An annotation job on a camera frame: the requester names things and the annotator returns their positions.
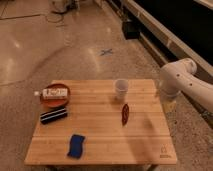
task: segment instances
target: cable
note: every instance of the cable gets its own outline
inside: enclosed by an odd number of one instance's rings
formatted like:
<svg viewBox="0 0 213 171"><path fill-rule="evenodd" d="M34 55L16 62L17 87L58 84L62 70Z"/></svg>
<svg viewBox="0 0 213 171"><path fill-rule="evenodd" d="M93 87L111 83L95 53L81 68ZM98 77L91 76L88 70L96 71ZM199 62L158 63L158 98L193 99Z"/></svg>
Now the cable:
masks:
<svg viewBox="0 0 213 171"><path fill-rule="evenodd" d="M1 16L0 16L0 18L2 18L3 17L3 15L4 15L4 11L6 10L6 8L7 8L7 5L9 4L9 0L7 0L7 2L6 2L6 4L5 4L5 6L4 6L4 8L3 8L3 11L2 11L2 13L1 13Z"/></svg>
<svg viewBox="0 0 213 171"><path fill-rule="evenodd" d="M49 22L49 23L59 23L59 22L61 22L61 21L64 20L64 15L63 15L63 14L58 14L58 15L61 16L61 18L60 18L59 20L56 20L56 21L51 21L51 20L49 20L49 19L48 19L48 16L45 15L45 14L41 14L41 15L44 16L44 17L45 17L45 20L46 20L47 22Z"/></svg>
<svg viewBox="0 0 213 171"><path fill-rule="evenodd" d="M45 20L46 20L47 22L49 22L49 23L59 23L59 22L61 22L61 21L64 20L63 14L57 13L57 12L52 12L53 14L57 14L57 15L60 15L60 16L61 16L61 18L60 18L59 20L57 20L57 21L51 21L50 19L48 19L48 16L47 16L46 14L34 14L34 15L23 15L23 16L15 16L15 17L6 17L6 18L2 18L3 15L4 15L4 12L5 12L5 10L6 10L7 6L8 6L8 4L9 4L9 1L10 1L10 0L7 0L7 1L6 1L6 4L5 4L5 6L4 6L4 9L3 9L3 11L2 11L2 13L1 13L1 15L0 15L0 20L14 20L14 19L22 19L22 18L38 17L38 16L44 16Z"/></svg>

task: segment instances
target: wooden table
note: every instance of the wooden table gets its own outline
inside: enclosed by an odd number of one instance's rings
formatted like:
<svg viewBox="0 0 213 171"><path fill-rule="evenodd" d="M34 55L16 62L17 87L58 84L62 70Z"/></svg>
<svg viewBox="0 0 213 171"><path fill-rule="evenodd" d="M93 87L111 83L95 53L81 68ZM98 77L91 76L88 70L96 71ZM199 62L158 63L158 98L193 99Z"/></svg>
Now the wooden table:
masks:
<svg viewBox="0 0 213 171"><path fill-rule="evenodd" d="M114 80L56 80L70 87L67 118L38 121L27 165L175 164L177 157L153 80L129 80L129 121L122 126L122 103ZM67 157L73 134L86 136L82 157Z"/></svg>

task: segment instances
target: red object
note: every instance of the red object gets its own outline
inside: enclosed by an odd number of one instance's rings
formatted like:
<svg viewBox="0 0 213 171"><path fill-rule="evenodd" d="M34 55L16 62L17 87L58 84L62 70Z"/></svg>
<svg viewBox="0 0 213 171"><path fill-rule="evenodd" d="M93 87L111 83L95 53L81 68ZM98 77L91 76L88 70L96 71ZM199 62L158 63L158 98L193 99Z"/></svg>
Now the red object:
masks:
<svg viewBox="0 0 213 171"><path fill-rule="evenodd" d="M122 124L126 125L129 119L129 106L125 104L122 109Z"/></svg>
<svg viewBox="0 0 213 171"><path fill-rule="evenodd" d="M46 88L66 88L68 90L68 96L66 99L44 99L43 95L41 94L40 101L41 101L41 104L43 104L45 107L49 107L49 108L61 107L61 106L65 106L69 102L70 89L66 85L56 83L56 84L51 84L47 86Z"/></svg>

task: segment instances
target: table leg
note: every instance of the table leg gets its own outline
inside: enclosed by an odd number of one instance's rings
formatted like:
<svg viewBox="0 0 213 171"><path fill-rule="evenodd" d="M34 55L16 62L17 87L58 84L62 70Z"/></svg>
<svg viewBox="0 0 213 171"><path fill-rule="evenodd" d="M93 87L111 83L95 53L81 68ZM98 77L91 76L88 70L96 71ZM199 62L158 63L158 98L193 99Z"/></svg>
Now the table leg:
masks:
<svg viewBox="0 0 213 171"><path fill-rule="evenodd" d="M147 169L147 171L153 171L153 170L156 169L156 167L158 167L158 165L152 164L152 165Z"/></svg>
<svg viewBox="0 0 213 171"><path fill-rule="evenodd" d="M46 166L46 168L49 169L50 171L58 171L58 169L55 166L48 165Z"/></svg>

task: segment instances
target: black box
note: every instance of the black box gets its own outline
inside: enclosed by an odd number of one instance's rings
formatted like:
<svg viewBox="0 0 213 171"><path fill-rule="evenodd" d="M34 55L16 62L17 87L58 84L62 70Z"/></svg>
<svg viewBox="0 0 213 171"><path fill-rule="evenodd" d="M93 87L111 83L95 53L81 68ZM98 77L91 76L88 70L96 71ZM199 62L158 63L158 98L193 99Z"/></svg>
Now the black box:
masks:
<svg viewBox="0 0 213 171"><path fill-rule="evenodd" d="M131 21L122 23L122 31L126 39L138 39L140 36L139 28Z"/></svg>

